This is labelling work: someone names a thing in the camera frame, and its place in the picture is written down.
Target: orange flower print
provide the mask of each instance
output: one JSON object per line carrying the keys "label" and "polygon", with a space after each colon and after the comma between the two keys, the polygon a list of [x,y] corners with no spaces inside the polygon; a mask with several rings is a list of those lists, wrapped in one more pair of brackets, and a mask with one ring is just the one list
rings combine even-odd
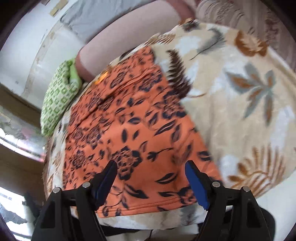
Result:
{"label": "orange flower print", "polygon": [[265,56],[267,53],[267,44],[242,31],[238,31],[234,44],[246,56],[253,57],[256,53]]}

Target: orange skirt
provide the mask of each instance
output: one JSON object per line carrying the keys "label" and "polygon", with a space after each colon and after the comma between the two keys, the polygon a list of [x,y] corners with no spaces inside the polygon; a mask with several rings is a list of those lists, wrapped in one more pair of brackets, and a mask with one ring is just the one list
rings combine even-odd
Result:
{"label": "orange skirt", "polygon": [[72,108],[63,171],[65,190],[101,172],[109,160],[118,174],[99,217],[177,209],[196,202],[186,161],[220,179],[197,129],[154,64],[140,49],[94,82]]}

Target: green and white fabric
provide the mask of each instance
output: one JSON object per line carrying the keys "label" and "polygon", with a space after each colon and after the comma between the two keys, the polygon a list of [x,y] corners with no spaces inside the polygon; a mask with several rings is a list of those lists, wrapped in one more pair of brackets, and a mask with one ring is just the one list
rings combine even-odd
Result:
{"label": "green and white fabric", "polygon": [[41,133],[51,136],[67,106],[78,93],[82,81],[75,68],[75,60],[60,64],[45,94],[41,110]]}

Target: black object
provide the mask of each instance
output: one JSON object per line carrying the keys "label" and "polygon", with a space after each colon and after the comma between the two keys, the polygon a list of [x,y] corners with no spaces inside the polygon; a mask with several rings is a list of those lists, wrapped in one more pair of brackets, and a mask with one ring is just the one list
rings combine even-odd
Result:
{"label": "black object", "polygon": [[[262,212],[248,187],[241,190],[225,188],[201,173],[192,161],[188,161],[188,164],[200,180],[210,203],[196,241],[225,238],[225,235],[221,235],[221,228],[227,205],[232,205],[233,209],[225,240],[271,240]],[[116,175],[117,164],[110,161],[103,172],[77,189],[62,191],[55,188],[41,210],[32,241],[106,241],[95,210],[105,203]],[[70,206],[77,207],[80,230],[74,228]]]}

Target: leaf-patterned blanket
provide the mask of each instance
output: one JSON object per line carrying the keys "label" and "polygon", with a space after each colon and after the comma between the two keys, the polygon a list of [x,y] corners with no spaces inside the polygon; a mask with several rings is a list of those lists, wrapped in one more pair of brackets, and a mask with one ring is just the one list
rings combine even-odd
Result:
{"label": "leaf-patterned blanket", "polygon": [[[273,49],[241,31],[190,20],[152,36],[108,69],[148,45],[178,91],[226,187],[248,185],[259,197],[290,176],[296,167],[296,75]],[[105,76],[106,71],[94,82]],[[63,186],[70,113],[64,114],[49,144],[44,170],[47,195],[53,187]],[[99,221],[122,228],[165,229],[205,217],[198,204],[160,211]]]}

